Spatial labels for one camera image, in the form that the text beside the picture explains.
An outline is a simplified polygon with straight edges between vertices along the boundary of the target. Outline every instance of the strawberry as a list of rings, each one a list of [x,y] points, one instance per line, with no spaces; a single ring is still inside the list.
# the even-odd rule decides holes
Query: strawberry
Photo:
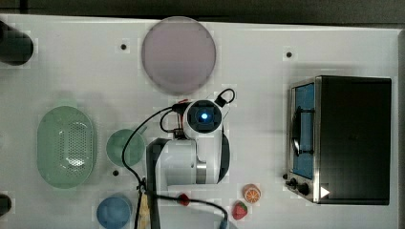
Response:
[[[188,206],[188,204],[190,203],[190,198],[188,198],[186,194],[181,194],[179,196],[178,203],[181,204],[182,206]]]
[[[236,220],[242,219],[247,215],[247,207],[241,201],[236,201],[232,209],[232,217]]]

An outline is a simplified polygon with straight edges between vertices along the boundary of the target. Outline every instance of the round plate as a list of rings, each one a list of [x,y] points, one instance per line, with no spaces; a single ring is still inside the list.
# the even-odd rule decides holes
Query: round plate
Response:
[[[171,94],[191,94],[204,85],[216,60],[208,30],[187,17],[169,17],[148,32],[142,64],[159,87]]]

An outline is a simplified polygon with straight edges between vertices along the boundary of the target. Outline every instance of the black toaster oven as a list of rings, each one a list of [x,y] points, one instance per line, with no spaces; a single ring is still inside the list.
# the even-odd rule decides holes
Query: black toaster oven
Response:
[[[388,205],[390,78],[321,75],[289,92],[288,189],[314,203]]]

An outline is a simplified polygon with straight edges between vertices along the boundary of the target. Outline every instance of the green basket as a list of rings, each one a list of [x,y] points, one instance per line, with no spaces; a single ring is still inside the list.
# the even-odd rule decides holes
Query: green basket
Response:
[[[55,188],[73,188],[89,177],[94,166],[93,125],[70,106],[52,109],[38,127],[39,174]]]

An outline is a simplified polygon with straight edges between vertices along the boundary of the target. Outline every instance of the light blue bowl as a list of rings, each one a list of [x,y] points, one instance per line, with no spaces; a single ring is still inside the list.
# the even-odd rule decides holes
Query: light blue bowl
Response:
[[[106,229],[120,229],[128,223],[132,214],[131,201],[126,197],[104,199],[97,208],[98,222]]]

